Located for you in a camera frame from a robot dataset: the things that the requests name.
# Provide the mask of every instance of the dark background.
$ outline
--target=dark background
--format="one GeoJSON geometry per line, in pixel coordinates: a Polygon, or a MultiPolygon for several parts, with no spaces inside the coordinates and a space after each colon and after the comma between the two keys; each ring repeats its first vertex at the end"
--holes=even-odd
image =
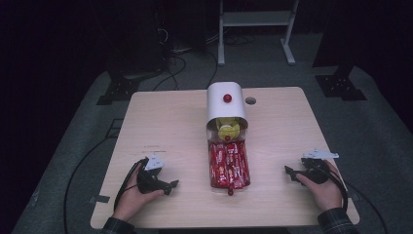
{"type": "MultiPolygon", "coordinates": [[[[2,233],[13,230],[89,86],[106,70],[108,55],[120,53],[138,69],[156,70],[168,52],[159,47],[154,26],[167,28],[172,40],[176,36],[202,47],[203,39],[217,31],[217,2],[0,1],[2,233]]],[[[228,0],[226,7],[239,3],[245,10],[291,5],[228,0]]],[[[333,3],[301,1],[293,32],[323,31],[315,66],[350,57],[375,79],[412,131],[412,4],[333,3]]]]}

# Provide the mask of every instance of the red button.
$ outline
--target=red button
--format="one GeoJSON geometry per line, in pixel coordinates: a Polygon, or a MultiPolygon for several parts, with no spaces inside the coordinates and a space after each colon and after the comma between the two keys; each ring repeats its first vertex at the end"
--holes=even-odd
{"type": "Polygon", "coordinates": [[[231,100],[232,100],[232,97],[230,95],[224,95],[224,101],[226,103],[231,102],[231,100]]]}

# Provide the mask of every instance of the gray carpet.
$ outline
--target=gray carpet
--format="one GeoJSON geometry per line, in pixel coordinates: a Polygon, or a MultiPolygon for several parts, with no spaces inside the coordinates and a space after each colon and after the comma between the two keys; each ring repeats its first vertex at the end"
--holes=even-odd
{"type": "MultiPolygon", "coordinates": [[[[336,162],[343,178],[362,191],[377,207],[389,227],[389,233],[411,233],[413,136],[380,94],[374,80],[358,68],[353,70],[350,78],[367,100],[342,101],[338,97],[324,97],[315,75],[331,74],[335,67],[312,68],[320,34],[292,36],[290,46],[297,60],[294,66],[287,64],[280,38],[279,35],[257,36],[253,43],[242,47],[226,47],[226,65],[218,67],[213,82],[234,81],[243,88],[301,87],[330,150],[340,154],[336,162]]],[[[214,55],[217,53],[216,46],[208,50],[214,55]]],[[[192,52],[180,57],[186,60],[186,68],[175,76],[177,88],[205,89],[215,69],[212,56],[192,52]]],[[[174,72],[181,66],[181,60],[172,59],[169,68],[174,72]]],[[[138,90],[152,91],[168,76],[165,72],[145,80],[138,90]]],[[[96,105],[109,83],[106,72],[95,79],[14,233],[64,233],[66,186],[85,155],[88,157],[73,177],[67,196],[68,233],[97,232],[90,226],[94,197],[103,182],[116,138],[109,138],[90,154],[88,152],[105,139],[114,119],[124,118],[129,104],[127,101],[114,101],[110,105],[96,105]]],[[[173,80],[168,79],[157,90],[175,88],[173,80]]],[[[358,197],[355,204],[360,215],[359,231],[384,233],[373,209],[365,199],[358,197]]],[[[288,230],[292,234],[321,233],[317,226],[289,227],[288,230]]],[[[158,233],[157,230],[140,231],[158,233]]]]}

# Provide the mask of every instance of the white metal frame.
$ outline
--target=white metal frame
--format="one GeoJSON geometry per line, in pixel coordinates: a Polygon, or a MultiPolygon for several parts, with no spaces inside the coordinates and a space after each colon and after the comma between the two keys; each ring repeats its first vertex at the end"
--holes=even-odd
{"type": "Polygon", "coordinates": [[[282,49],[284,50],[288,64],[295,64],[294,56],[289,49],[289,39],[291,37],[292,26],[294,25],[295,16],[299,0],[294,0],[291,11],[278,12],[235,12],[225,13],[223,0],[219,6],[219,43],[218,43],[218,64],[225,65],[224,49],[224,27],[225,26],[264,26],[264,25],[286,25],[285,38],[281,39],[282,49]]]}

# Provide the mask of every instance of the sleeve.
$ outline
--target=sleeve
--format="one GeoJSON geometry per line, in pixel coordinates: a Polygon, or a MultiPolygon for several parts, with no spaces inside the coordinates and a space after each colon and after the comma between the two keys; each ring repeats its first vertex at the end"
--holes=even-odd
{"type": "Polygon", "coordinates": [[[109,217],[100,234],[132,234],[134,226],[120,219],[109,217]]]}
{"type": "Polygon", "coordinates": [[[323,234],[358,234],[346,212],[341,208],[331,209],[319,215],[323,234]]]}

